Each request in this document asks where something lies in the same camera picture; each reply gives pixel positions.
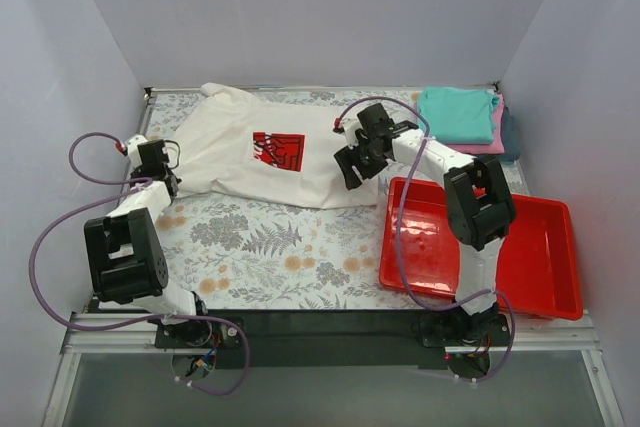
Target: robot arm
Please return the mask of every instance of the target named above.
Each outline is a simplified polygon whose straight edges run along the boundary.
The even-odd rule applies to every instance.
[[[413,164],[424,140],[412,122],[394,123],[382,104],[361,111],[357,119],[336,128],[347,147],[335,154],[348,189],[382,171],[388,160]],[[473,157],[427,139],[417,170],[445,190],[449,226],[460,243],[460,277],[456,300],[483,289],[495,289],[500,248],[515,219],[515,208],[500,163],[493,157]],[[484,189],[476,197],[475,189]],[[495,309],[495,295],[463,304],[469,315]]]
[[[121,149],[133,168],[131,178],[153,179],[105,217],[84,226],[93,290],[101,302],[134,305],[154,314],[205,315],[194,293],[169,278],[167,263],[154,227],[173,202],[180,180],[169,167],[165,141],[147,141],[141,135]],[[203,345],[211,337],[208,322],[167,317],[162,328],[190,345]]]

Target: wire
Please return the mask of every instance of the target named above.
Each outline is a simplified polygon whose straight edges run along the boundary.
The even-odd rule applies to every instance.
[[[211,347],[211,350],[209,350],[209,352],[207,352],[206,354],[204,354],[201,359],[202,360],[207,360],[209,357],[211,357],[211,354],[217,354],[218,347]]]
[[[402,189],[402,195],[400,196],[400,205],[398,207],[398,215],[397,215],[397,219],[396,219],[396,258],[398,261],[398,271],[400,272],[400,278],[402,279],[402,284],[404,285],[404,288],[407,292],[407,294],[409,294],[409,297],[411,297],[411,299],[418,304],[420,307],[422,307],[425,310],[431,311],[431,312],[446,312],[452,309],[455,309],[457,307],[460,307],[464,304],[466,304],[467,302],[470,302],[474,299],[477,299],[478,297],[481,297],[483,295],[488,295],[488,294],[495,294],[496,296],[500,297],[504,303],[507,306],[507,309],[509,311],[509,318],[511,319],[511,335],[509,337],[509,344],[507,345],[507,349],[504,353],[504,355],[502,356],[502,358],[500,359],[500,362],[498,363],[498,365],[491,371],[489,372],[487,375],[485,375],[484,377],[481,377],[480,379],[463,379],[467,382],[483,382],[486,380],[489,380],[491,378],[493,378],[504,366],[504,364],[506,363],[507,359],[509,358],[509,355],[511,354],[511,349],[513,348],[513,342],[515,340],[515,332],[516,332],[516,319],[515,319],[515,314],[513,311],[513,307],[511,305],[511,302],[509,301],[509,299],[507,298],[507,296],[498,291],[498,290],[491,290],[491,289],[483,289],[480,290],[478,292],[476,292],[475,294],[471,294],[468,297],[465,297],[462,300],[453,302],[452,304],[446,305],[446,306],[434,306],[434,305],[429,305],[426,304],[425,302],[423,302],[411,289],[411,285],[409,284],[409,281],[407,280],[407,274],[406,274],[406,269],[405,269],[405,265],[404,265],[404,256],[402,255],[402,238],[401,238],[401,233],[402,233],[402,218],[404,216],[404,208],[405,208],[405,204],[407,202],[407,194],[409,192],[409,185],[411,185],[411,180],[413,179],[414,174],[416,173],[416,171],[418,170],[418,164],[420,163],[420,159],[422,158],[422,154],[424,153],[424,149],[427,147],[427,144],[429,142],[429,132],[430,132],[430,126],[429,126],[429,122],[427,121],[427,119],[425,119],[416,109],[414,109],[413,107],[409,106],[408,104],[406,104],[405,102],[402,102],[400,100],[397,99],[393,99],[391,97],[384,97],[384,96],[371,96],[371,97],[365,97],[363,99],[359,99],[355,102],[353,102],[352,104],[350,104],[349,106],[347,106],[347,108],[342,112],[342,114],[338,117],[338,119],[336,119],[336,126],[339,126],[340,121],[342,121],[342,119],[344,118],[345,114],[347,112],[349,112],[352,108],[354,108],[356,105],[361,104],[362,102],[367,102],[367,101],[371,101],[371,100],[388,100],[391,102],[394,102],[398,105],[400,105],[401,107],[404,107],[405,109],[409,110],[410,112],[413,112],[424,124],[425,124],[425,134],[424,134],[424,139],[422,140],[422,143],[420,144],[420,147],[418,148],[418,152],[416,153],[416,158],[413,161],[413,164],[411,165],[411,169],[409,169],[409,173],[407,174],[407,179],[405,181],[404,187]],[[430,376],[436,376],[436,377],[443,377],[443,378],[449,378],[447,376],[441,376],[439,374],[435,374],[435,373],[431,373],[431,372],[421,372],[418,371],[417,373],[420,373],[422,375],[430,375]]]
[[[401,100],[398,99],[394,99],[393,97],[386,97],[384,95],[372,95],[369,97],[363,97],[362,99],[356,100],[355,102],[349,104],[340,114],[340,116],[336,119],[335,121],[335,127],[338,127],[340,125],[340,122],[342,122],[342,119],[344,119],[344,116],[347,115],[347,113],[353,109],[356,105],[359,105],[363,102],[369,102],[371,100],[387,100],[389,102],[393,102],[395,104],[398,104],[400,107],[404,107],[405,109],[407,109],[409,112],[413,113],[416,117],[418,117],[418,119],[420,119],[422,121],[422,123],[425,125],[425,133],[424,136],[427,137],[429,135],[429,131],[431,130],[431,126],[429,125],[429,122],[427,121],[427,119],[424,118],[424,116],[418,112],[417,109],[414,109],[413,107],[411,107],[409,104],[407,104],[406,102],[403,102]]]
[[[173,144],[178,148],[178,157],[176,158],[176,165],[174,165],[173,167],[169,167],[170,169],[177,169],[178,167],[180,167],[180,144],[177,143],[175,140],[165,140],[164,141],[165,144]]]
[[[480,365],[480,358],[467,355],[467,356],[464,356],[463,359],[467,365],[470,365],[477,371],[482,372],[482,375],[487,375],[489,373],[485,369],[483,369],[482,366]]]
[[[80,214],[82,212],[85,212],[87,210],[93,209],[94,207],[98,207],[100,205],[104,205],[104,204],[108,204],[110,202],[113,202],[115,200],[127,197],[129,195],[135,194],[136,192],[139,192],[140,190],[148,187],[149,185],[151,185],[151,182],[153,182],[153,179],[149,178],[149,177],[144,177],[144,178],[139,178],[139,179],[128,179],[128,180],[124,180],[124,181],[112,181],[112,180],[100,180],[100,179],[95,179],[89,175],[84,174],[83,172],[81,172],[78,167],[76,166],[75,163],[75,159],[74,159],[74,154],[75,154],[75,149],[78,146],[78,144],[80,144],[80,142],[82,142],[83,140],[89,138],[89,137],[105,137],[107,139],[111,139],[111,140],[115,140],[118,145],[122,145],[122,143],[119,141],[119,139],[117,139],[116,137],[110,135],[110,134],[106,134],[103,132],[90,132],[88,134],[84,134],[82,136],[80,136],[78,139],[76,139],[75,142],[73,142],[73,144],[71,144],[71,147],[69,149],[69,164],[71,165],[71,168],[73,169],[73,171],[78,174],[80,177],[82,177],[85,180],[88,180],[89,182],[93,182],[96,184],[103,184],[103,185],[130,185],[130,184],[135,184],[133,188],[131,188],[130,190],[123,192],[121,194],[118,195],[113,195],[111,197],[107,197],[105,199],[102,200],[98,200],[96,202],[92,202],[90,204],[84,205],[82,207],[78,207],[77,209],[72,210],[71,212],[68,212],[64,215],[62,215],[61,217],[59,217],[58,219],[54,220],[51,224],[49,224],[43,231],[42,233],[38,236],[38,238],[36,239],[36,241],[33,244],[33,247],[31,248],[31,254],[29,255],[29,283],[31,284],[31,289],[33,290],[33,294],[36,297],[36,300],[38,301],[38,303],[40,304],[40,306],[44,309],[44,311],[49,315],[49,317],[51,317],[53,320],[55,320],[56,322],[58,322],[59,324],[67,327],[68,329],[72,329],[72,330],[78,330],[81,332],[101,332],[101,331],[106,331],[106,330],[113,330],[113,329],[118,329],[121,327],[126,327],[128,325],[133,325],[133,324],[137,324],[138,322],[147,322],[149,320],[164,320],[168,317],[171,317],[172,319],[176,319],[176,320],[203,320],[203,321],[208,321],[208,322],[215,322],[218,324],[224,324],[228,327],[233,327],[234,329],[236,329],[238,331],[238,334],[240,335],[240,338],[242,339],[242,346],[244,348],[244,352],[245,352],[245,361],[244,361],[244,366],[242,368],[242,373],[240,374],[240,377],[238,378],[238,380],[228,389],[226,390],[217,390],[217,389],[212,389],[208,386],[204,386],[204,385],[196,385],[196,384],[191,384],[193,387],[195,387],[198,390],[201,390],[203,392],[206,392],[208,394],[211,395],[215,395],[215,396],[225,396],[225,395],[230,395],[233,392],[235,392],[236,390],[238,390],[238,388],[242,385],[242,383],[244,382],[247,373],[249,371],[249,364],[251,361],[251,350],[249,348],[249,341],[247,339],[247,336],[245,335],[244,331],[235,323],[226,320],[226,319],[222,319],[219,317],[214,317],[214,316],[209,316],[209,315],[182,315],[182,314],[174,314],[174,315],[163,315],[163,314],[151,314],[151,315],[145,315],[142,317],[138,317],[136,319],[130,319],[130,320],[125,320],[123,322],[117,322],[115,324],[110,324],[110,325],[93,325],[93,326],[89,326],[89,325],[82,325],[82,324],[76,324],[75,322],[71,322],[67,319],[65,319],[64,317],[60,316],[60,314],[58,314],[55,310],[53,310],[53,308],[51,307],[51,305],[49,305],[49,303],[46,301],[46,299],[44,298],[44,296],[42,295],[42,292],[40,290],[40,286],[38,285],[38,280],[36,278],[36,259],[38,256],[38,250],[40,249],[40,246],[42,245],[42,243],[44,242],[44,239],[47,237],[47,235],[49,235],[51,233],[51,231],[53,229],[55,229],[58,225],[60,225],[62,222],[64,222],[67,219],[70,219],[71,217]],[[186,379],[186,377],[180,377],[178,380],[184,382],[184,383],[188,383],[188,379]]]
[[[490,348],[491,348],[491,334],[487,334],[487,346],[484,348],[482,353],[480,353],[480,355],[487,354]]]
[[[189,370],[187,370],[187,373],[184,374],[185,377],[191,377],[195,373],[195,371],[198,370],[198,366],[196,365],[197,361],[198,358],[194,357],[191,361],[191,365],[189,366]]]
[[[476,348],[474,350],[471,350],[469,352],[456,352],[456,354],[459,355],[467,355],[469,357],[475,357],[475,355],[478,353],[478,351],[480,350],[480,347],[482,347],[482,339],[480,339],[480,341],[478,342],[478,345],[476,346]]]

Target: folded clothes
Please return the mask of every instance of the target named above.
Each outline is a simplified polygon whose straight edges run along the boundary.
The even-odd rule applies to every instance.
[[[498,155],[503,162],[513,162],[520,158],[520,143],[516,132],[516,119],[509,112],[509,108],[504,108],[502,114],[502,122],[500,124],[502,144],[504,145],[504,154]]]
[[[430,135],[445,144],[491,144],[493,114],[500,104],[493,90],[427,87],[418,97],[418,110],[431,127]]]
[[[503,145],[503,133],[502,133],[502,119],[504,118],[504,100],[502,94],[497,95],[500,99],[498,107],[493,113],[493,122],[496,124],[496,130],[493,131],[493,142],[490,144],[447,144],[458,152],[464,152],[465,154],[504,154],[505,148]]]

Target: red tray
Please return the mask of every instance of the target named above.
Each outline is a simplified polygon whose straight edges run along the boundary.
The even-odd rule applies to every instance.
[[[380,259],[380,283],[402,291],[395,229],[404,184],[402,177],[391,181]],[[519,313],[580,319],[582,298],[569,209],[562,202],[524,195],[513,195],[513,201],[517,216],[500,251],[497,288]],[[412,180],[402,224],[402,251],[413,291],[452,298],[460,253],[447,223],[444,190],[433,182]]]

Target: white backdrop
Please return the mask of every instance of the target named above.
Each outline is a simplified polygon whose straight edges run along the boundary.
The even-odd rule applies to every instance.
[[[0,0],[0,12],[0,424],[31,427],[41,425],[65,333],[29,288],[31,245],[56,217],[114,193],[76,177],[67,151],[90,130],[133,133],[143,91],[93,0]],[[87,144],[84,168],[123,178],[113,143]],[[66,222],[41,249],[42,289],[63,316],[88,298],[82,225],[102,213]]]
[[[95,0],[145,87],[499,80],[542,0]]]
[[[503,80],[534,195],[569,204],[585,302],[640,425],[640,0],[544,0]]]

